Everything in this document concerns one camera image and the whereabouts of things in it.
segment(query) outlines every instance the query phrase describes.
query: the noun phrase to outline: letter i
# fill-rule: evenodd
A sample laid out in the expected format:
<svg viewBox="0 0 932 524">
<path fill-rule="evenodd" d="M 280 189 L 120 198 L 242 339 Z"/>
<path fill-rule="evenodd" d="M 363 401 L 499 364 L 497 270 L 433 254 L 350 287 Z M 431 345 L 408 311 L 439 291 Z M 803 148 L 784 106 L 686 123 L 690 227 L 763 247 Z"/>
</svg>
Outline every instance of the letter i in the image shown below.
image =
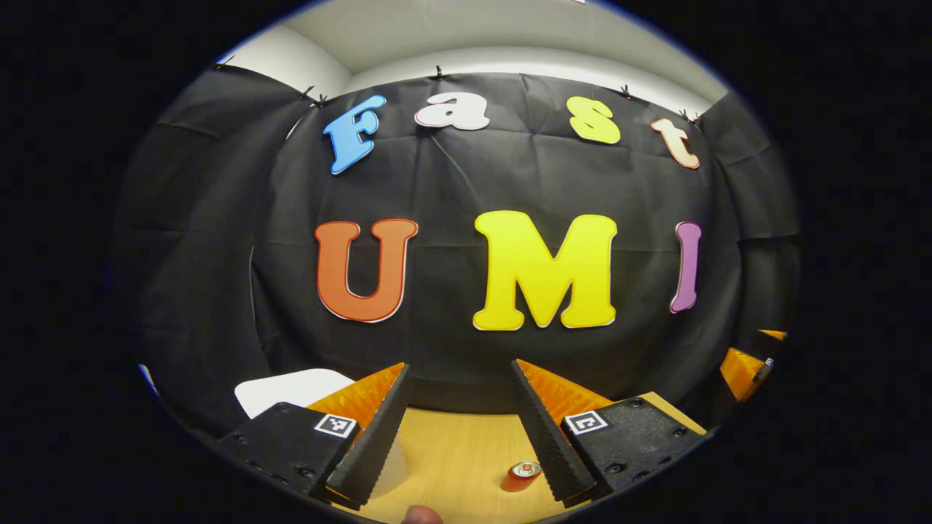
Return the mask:
<svg viewBox="0 0 932 524">
<path fill-rule="evenodd" d="M 693 222 L 677 224 L 679 239 L 679 284 L 677 294 L 670 302 L 670 312 L 688 310 L 696 303 L 696 271 L 699 266 L 699 239 L 702 229 Z"/>
</svg>

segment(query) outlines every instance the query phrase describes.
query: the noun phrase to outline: yellow letter m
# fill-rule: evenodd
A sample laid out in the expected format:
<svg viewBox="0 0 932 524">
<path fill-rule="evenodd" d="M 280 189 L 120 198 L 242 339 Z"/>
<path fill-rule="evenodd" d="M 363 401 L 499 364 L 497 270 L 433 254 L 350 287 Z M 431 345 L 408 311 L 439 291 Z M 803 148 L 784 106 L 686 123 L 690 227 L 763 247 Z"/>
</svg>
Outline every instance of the yellow letter m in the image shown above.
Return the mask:
<svg viewBox="0 0 932 524">
<path fill-rule="evenodd" d="M 473 316 L 484 331 L 514 331 L 524 314 L 514 308 L 515 284 L 538 327 L 550 325 L 569 287 L 569 307 L 560 315 L 566 327 L 611 324 L 611 239 L 618 228 L 599 214 L 583 214 L 569 226 L 556 258 L 530 217 L 515 211 L 480 214 L 475 228 L 488 240 L 486 306 Z"/>
</svg>

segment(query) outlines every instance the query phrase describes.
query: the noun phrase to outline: red can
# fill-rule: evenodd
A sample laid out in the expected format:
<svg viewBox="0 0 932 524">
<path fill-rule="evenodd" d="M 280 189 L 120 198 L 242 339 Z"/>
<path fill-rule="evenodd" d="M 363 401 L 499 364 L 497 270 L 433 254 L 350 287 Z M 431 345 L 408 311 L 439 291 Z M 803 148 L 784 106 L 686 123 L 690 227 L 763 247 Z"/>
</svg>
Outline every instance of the red can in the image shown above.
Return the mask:
<svg viewBox="0 0 932 524">
<path fill-rule="evenodd" d="M 501 481 L 501 488 L 505 491 L 526 490 L 541 475 L 541 471 L 541 465 L 536 462 L 519 462 L 508 469 Z"/>
</svg>

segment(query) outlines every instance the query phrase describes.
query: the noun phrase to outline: blue letter f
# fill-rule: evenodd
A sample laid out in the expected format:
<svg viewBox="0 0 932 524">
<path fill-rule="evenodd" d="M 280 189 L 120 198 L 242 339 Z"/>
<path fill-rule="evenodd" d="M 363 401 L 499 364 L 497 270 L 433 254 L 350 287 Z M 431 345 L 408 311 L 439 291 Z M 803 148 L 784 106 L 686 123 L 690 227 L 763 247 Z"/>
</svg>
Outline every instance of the blue letter f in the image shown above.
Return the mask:
<svg viewBox="0 0 932 524">
<path fill-rule="evenodd" d="M 370 110 L 382 105 L 385 105 L 384 96 L 372 96 L 323 128 L 323 133 L 329 134 L 330 140 L 334 143 L 334 157 L 336 159 L 334 165 L 330 167 L 330 173 L 342 173 L 372 151 L 375 145 L 371 140 L 363 142 L 359 133 L 363 131 L 366 134 L 376 132 L 378 117 Z"/>
</svg>

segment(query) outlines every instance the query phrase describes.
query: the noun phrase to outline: wooden table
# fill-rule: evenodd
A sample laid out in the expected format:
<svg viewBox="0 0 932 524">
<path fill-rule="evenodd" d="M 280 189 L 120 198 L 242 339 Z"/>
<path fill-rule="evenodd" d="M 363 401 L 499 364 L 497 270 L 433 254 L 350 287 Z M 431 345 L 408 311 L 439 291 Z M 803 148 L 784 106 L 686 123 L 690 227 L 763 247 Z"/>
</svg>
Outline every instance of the wooden table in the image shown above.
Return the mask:
<svg viewBox="0 0 932 524">
<path fill-rule="evenodd" d="M 640 396 L 697 433 L 706 431 L 654 393 Z M 408 478 L 394 490 L 346 511 L 400 524 L 411 504 L 432 508 L 444 524 L 516 524 L 576 510 L 554 500 L 543 475 L 517 493 L 499 487 L 507 469 L 536 461 L 517 415 L 445 413 L 410 407 L 398 437 Z"/>
</svg>

